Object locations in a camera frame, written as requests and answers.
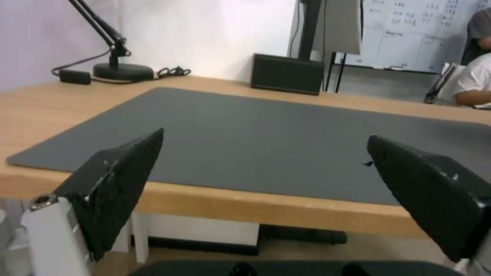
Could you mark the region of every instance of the white t-shirt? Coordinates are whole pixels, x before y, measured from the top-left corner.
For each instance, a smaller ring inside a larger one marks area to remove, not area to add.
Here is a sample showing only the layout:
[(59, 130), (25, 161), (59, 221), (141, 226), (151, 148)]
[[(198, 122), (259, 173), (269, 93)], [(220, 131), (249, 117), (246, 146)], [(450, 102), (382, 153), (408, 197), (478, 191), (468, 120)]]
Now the white t-shirt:
[(462, 71), (453, 89), (452, 96), (469, 91), (491, 91), (491, 53), (473, 60)]

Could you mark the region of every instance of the whiteboard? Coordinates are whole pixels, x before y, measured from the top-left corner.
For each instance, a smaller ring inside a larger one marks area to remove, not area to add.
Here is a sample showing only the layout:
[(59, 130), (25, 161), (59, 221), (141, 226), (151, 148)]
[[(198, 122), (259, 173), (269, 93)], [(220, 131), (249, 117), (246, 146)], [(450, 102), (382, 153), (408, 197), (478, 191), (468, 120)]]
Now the whiteboard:
[(489, 6), (491, 0), (365, 0), (361, 54), (347, 55), (346, 64), (440, 73), (445, 62), (460, 62), (468, 21)]

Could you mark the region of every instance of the person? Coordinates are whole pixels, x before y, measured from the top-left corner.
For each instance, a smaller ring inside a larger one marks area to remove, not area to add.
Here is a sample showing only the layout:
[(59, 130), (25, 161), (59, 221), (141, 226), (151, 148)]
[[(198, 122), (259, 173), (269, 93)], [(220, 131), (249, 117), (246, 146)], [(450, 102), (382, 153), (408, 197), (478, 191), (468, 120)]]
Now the person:
[(461, 106), (491, 103), (491, 53), (469, 63), (458, 76), (452, 95)]
[(476, 12), (467, 25), (467, 42), (461, 64), (491, 52), (491, 8)]

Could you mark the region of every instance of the wooden desk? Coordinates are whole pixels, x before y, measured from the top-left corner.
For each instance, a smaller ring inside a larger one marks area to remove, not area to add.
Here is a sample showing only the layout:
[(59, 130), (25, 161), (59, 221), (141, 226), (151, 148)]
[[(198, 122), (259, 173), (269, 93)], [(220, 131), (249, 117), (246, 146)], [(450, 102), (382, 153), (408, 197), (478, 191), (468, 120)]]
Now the wooden desk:
[[(32, 199), (51, 192), (69, 174), (9, 166), (5, 158), (121, 104), (167, 86), (491, 126), (491, 112), (348, 95), (319, 97), (248, 88), (245, 83), (169, 78), (131, 85), (48, 83), (0, 94), (0, 196)], [(149, 182), (137, 210), (230, 221), (251, 221), (349, 232), (425, 237), (397, 206), (261, 194)]]

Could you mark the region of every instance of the black speaker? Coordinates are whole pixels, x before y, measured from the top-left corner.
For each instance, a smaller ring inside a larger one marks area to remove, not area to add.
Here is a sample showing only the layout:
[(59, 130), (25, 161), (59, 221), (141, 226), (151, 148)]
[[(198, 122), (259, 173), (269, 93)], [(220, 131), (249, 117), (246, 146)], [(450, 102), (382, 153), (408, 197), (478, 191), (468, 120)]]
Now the black speaker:
[(322, 62), (254, 54), (250, 87), (319, 95)]

